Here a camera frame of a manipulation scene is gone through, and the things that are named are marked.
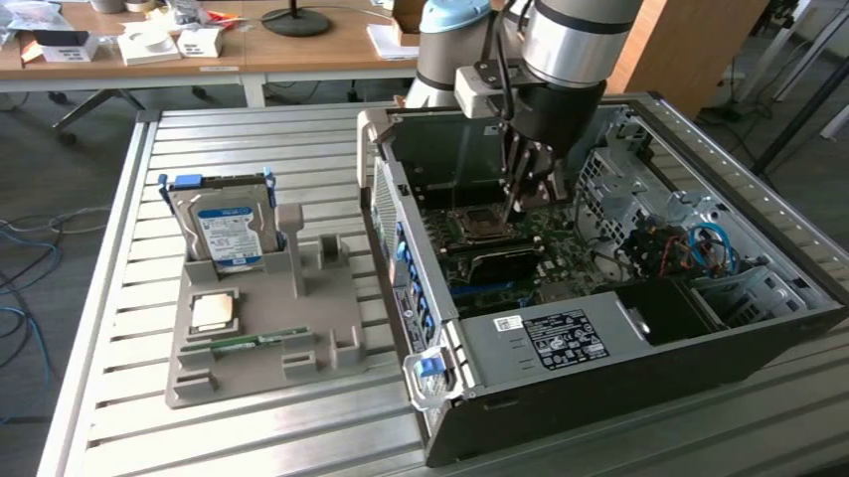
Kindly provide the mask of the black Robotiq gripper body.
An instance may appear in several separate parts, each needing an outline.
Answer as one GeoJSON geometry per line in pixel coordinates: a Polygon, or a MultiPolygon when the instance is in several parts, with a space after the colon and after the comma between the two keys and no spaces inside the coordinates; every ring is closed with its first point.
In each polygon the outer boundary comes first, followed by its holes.
{"type": "Polygon", "coordinates": [[[513,130],[531,142],[566,155],[595,113],[606,81],[589,87],[554,84],[522,86],[517,94],[513,130]]]}

